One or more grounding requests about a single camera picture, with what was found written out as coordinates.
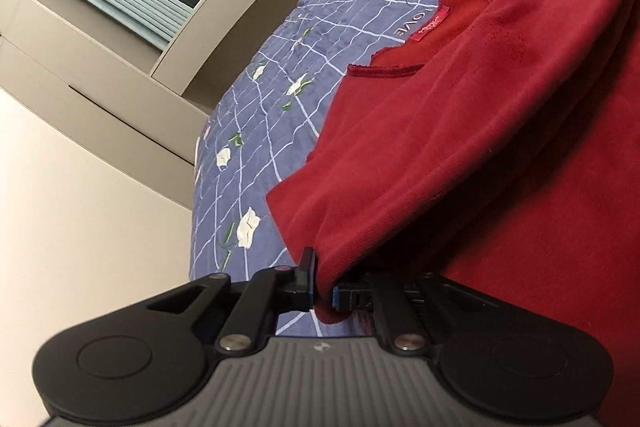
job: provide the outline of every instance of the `black circular joint cover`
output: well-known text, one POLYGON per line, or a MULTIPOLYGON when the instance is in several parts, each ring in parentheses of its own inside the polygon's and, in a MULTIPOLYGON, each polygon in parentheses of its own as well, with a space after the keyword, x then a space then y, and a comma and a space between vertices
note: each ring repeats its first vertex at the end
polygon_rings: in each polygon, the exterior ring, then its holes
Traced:
POLYGON ((457 333, 437 373, 472 407, 521 422, 563 421, 594 412, 609 389, 609 353, 573 328, 540 334, 457 333))
POLYGON ((187 399, 206 372, 202 344, 178 315, 106 315, 42 346, 33 381, 52 415, 87 425, 151 420, 187 399))

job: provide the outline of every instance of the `metal screw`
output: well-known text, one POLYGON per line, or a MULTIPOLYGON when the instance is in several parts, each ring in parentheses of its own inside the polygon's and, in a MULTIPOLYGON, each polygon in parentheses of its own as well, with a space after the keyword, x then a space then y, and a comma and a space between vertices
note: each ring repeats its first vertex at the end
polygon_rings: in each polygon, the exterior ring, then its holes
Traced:
POLYGON ((426 345, 427 341, 423 336, 415 333, 407 333, 396 337, 394 344, 403 351, 417 351, 426 345))
POLYGON ((220 347, 226 351, 242 351, 251 346, 251 339, 246 335, 232 334, 220 339, 220 347))

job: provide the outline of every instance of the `bedsheet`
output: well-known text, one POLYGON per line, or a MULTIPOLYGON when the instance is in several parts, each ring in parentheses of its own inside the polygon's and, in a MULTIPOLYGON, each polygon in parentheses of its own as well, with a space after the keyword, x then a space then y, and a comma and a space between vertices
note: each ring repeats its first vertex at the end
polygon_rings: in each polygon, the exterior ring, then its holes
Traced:
MULTIPOLYGON (((299 0, 210 116, 196 152, 190 277, 225 271, 248 280, 293 264, 265 195, 304 162, 349 63, 368 64, 404 40, 438 0, 299 0)), ((283 315, 278 334, 362 333, 356 316, 324 325, 283 315)))

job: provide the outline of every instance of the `red garment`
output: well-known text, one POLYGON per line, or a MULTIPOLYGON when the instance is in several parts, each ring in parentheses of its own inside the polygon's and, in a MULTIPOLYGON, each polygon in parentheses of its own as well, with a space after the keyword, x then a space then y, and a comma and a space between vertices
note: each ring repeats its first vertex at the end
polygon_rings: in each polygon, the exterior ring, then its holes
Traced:
POLYGON ((325 302, 356 263, 415 277, 439 255, 448 277, 588 331, 614 359, 600 419, 634 426, 640 0, 484 2, 431 46, 350 68, 271 213, 294 257, 316 248, 325 302))

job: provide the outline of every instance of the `clothing label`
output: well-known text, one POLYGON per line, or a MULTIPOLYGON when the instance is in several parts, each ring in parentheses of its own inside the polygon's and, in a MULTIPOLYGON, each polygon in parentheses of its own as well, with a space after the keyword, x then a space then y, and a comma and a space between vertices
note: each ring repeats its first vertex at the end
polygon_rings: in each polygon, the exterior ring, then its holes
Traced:
POLYGON ((438 10, 434 14, 431 19, 417 32, 415 32, 411 37, 409 37, 412 41, 420 42, 422 38, 429 33, 431 30, 434 30, 438 27, 438 25, 447 18, 449 15, 449 7, 441 5, 438 7, 438 10))

